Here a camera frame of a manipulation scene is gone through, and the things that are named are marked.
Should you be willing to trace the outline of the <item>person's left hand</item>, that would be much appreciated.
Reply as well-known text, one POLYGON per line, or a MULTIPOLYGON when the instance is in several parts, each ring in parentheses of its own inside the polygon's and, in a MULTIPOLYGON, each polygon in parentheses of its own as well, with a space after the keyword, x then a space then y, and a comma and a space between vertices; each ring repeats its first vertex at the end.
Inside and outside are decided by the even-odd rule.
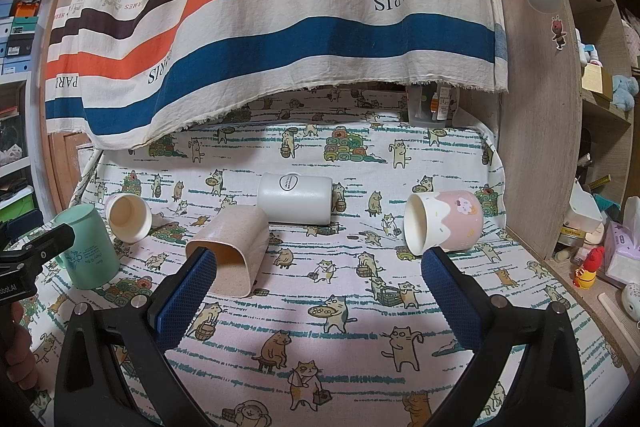
POLYGON ((11 317, 15 326, 14 338, 11 347, 6 351, 6 363, 8 369, 6 376, 13 384, 17 384, 23 390, 35 387, 38 381, 38 369, 30 346, 32 336, 29 331, 21 325, 24 315, 24 308, 21 303, 12 303, 11 317))

